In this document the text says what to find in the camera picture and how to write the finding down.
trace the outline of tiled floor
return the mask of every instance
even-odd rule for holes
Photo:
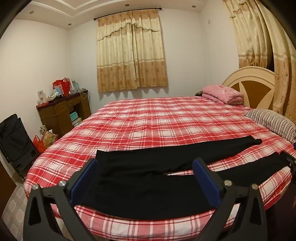
[[[23,240],[23,225],[24,216],[27,205],[27,197],[25,195],[24,185],[17,182],[17,187],[8,200],[6,207],[2,213],[2,219],[13,236],[18,240]],[[62,234],[69,240],[73,240],[69,231],[67,230],[64,222],[61,219],[57,219],[58,225],[62,231]],[[96,240],[109,241],[109,239],[94,235]]]

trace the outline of white wall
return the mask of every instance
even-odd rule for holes
[[[207,84],[222,84],[239,67],[233,26],[222,0],[208,0],[201,20],[207,47]]]
[[[48,24],[14,20],[0,39],[0,122],[16,113],[31,138],[42,125],[38,95],[52,93],[52,82],[67,76],[68,32]],[[13,169],[0,160],[11,175]]]
[[[105,104],[132,98],[194,96],[206,84],[206,49],[200,14],[159,11],[168,73],[168,87],[98,93],[96,73],[97,21],[69,31],[69,73],[91,95],[91,112]]]

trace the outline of folded pink blanket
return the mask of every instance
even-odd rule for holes
[[[234,90],[233,88],[222,85],[209,85],[203,90],[203,96],[215,101],[217,103],[224,104],[243,104],[244,96],[241,92]]]

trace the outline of black folding chair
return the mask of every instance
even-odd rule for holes
[[[21,119],[16,114],[0,123],[0,150],[23,179],[25,178],[22,171],[39,156]]]

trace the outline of plaid bedspread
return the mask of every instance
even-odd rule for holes
[[[248,107],[217,104],[203,97],[154,98],[115,101],[107,104],[48,148],[29,170],[27,194],[35,183],[41,187],[68,180],[94,157],[96,150],[132,150],[168,145],[184,145],[252,135],[263,140],[240,154],[209,165],[220,171],[252,162],[275,151],[296,152],[285,139],[248,119]],[[179,175],[192,174],[192,171]],[[265,183],[260,192],[265,207],[273,205],[291,180],[290,169],[283,168]],[[57,217],[59,211],[52,206]],[[239,205],[231,212],[232,224]],[[76,206],[84,224],[99,236],[114,240],[183,240],[196,236],[213,211],[163,221],[126,220]]]

